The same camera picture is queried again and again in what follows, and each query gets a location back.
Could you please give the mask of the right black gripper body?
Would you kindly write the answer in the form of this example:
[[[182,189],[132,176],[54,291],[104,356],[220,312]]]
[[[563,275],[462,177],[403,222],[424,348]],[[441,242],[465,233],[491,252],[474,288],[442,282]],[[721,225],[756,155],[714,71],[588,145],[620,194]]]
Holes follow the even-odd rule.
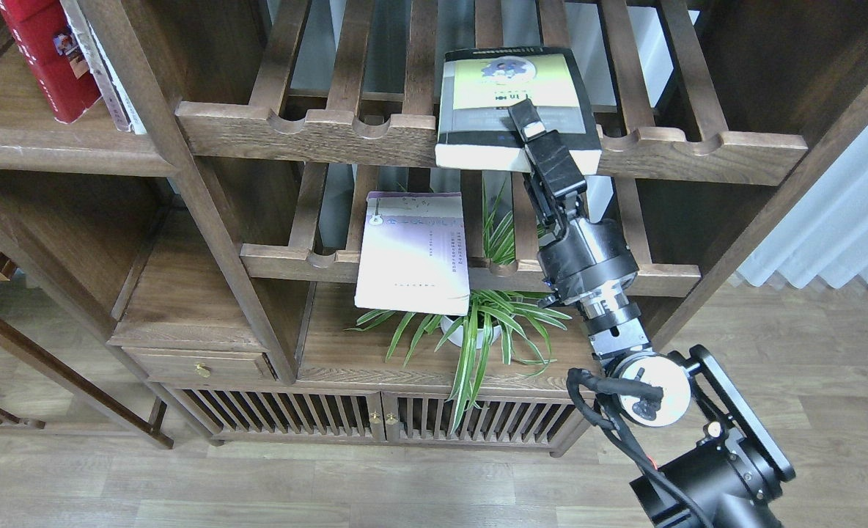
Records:
[[[627,307],[625,291],[639,267],[613,220],[591,220],[587,183],[568,176],[558,189],[549,176],[526,177],[526,190],[544,234],[538,260],[551,294],[541,307]]]

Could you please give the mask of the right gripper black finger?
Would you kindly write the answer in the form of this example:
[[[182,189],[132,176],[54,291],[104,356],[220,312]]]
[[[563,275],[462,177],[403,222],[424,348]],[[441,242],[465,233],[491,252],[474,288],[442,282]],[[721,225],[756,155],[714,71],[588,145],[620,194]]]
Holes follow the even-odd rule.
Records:
[[[508,108],[532,168],[532,193],[545,199],[565,199],[587,190],[587,183],[560,133],[545,127],[531,100]]]

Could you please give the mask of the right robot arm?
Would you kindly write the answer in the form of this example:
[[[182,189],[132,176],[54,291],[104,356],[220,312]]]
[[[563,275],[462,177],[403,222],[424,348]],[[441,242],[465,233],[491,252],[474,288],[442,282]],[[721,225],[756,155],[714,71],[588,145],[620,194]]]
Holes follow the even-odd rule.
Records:
[[[771,502],[795,478],[788,458],[705,347],[654,349],[626,294],[639,267],[621,228],[589,219],[585,178],[530,100],[509,117],[547,230],[547,304],[581,314],[596,361],[566,375],[575,410],[641,471],[630,485],[655,527],[779,527]]]

